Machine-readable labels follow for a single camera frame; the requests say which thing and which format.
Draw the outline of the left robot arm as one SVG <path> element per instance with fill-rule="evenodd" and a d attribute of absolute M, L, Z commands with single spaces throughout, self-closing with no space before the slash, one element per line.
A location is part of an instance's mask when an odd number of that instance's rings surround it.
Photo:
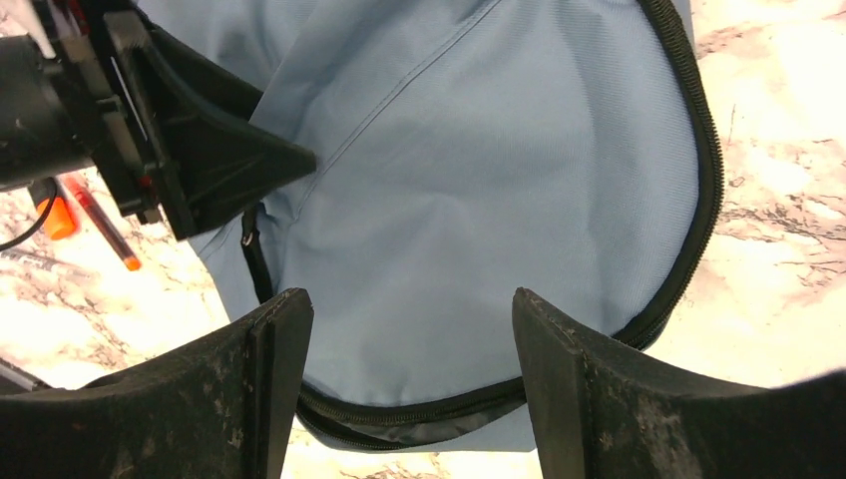
<path fill-rule="evenodd" d="M 5 1 L 1 187 L 95 167 L 120 213 L 184 240 L 316 168 L 250 123 L 260 91 L 132 1 Z"/>

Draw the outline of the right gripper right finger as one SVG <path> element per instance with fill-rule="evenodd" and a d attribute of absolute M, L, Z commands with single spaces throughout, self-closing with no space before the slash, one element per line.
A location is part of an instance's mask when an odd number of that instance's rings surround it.
<path fill-rule="evenodd" d="M 513 328 L 547 478 L 841 478 L 845 374 L 767 389 L 648 356 L 521 288 Z"/>

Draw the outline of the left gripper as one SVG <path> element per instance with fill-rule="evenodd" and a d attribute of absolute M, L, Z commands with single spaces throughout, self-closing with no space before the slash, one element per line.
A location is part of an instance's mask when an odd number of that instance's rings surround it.
<path fill-rule="evenodd" d="M 59 68 L 51 83 L 123 216 L 157 223 L 159 203 L 183 240 L 315 171 L 314 153 L 250 123 L 259 89 L 136 9 L 98 12 L 39 3 Z"/>

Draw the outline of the blue student backpack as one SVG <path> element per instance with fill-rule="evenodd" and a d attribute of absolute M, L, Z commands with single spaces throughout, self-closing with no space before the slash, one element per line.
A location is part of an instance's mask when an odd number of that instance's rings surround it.
<path fill-rule="evenodd" d="M 525 287 L 637 348 L 719 211 L 686 1 L 143 1 L 313 151 L 265 197 L 314 320 L 298 416 L 352 450 L 528 451 Z"/>

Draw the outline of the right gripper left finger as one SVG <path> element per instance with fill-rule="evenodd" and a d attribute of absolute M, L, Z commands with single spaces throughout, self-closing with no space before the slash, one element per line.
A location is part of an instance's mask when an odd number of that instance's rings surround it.
<path fill-rule="evenodd" d="M 239 320 L 75 390 L 1 399 L 5 478 L 277 478 L 313 309 L 287 290 Z"/>

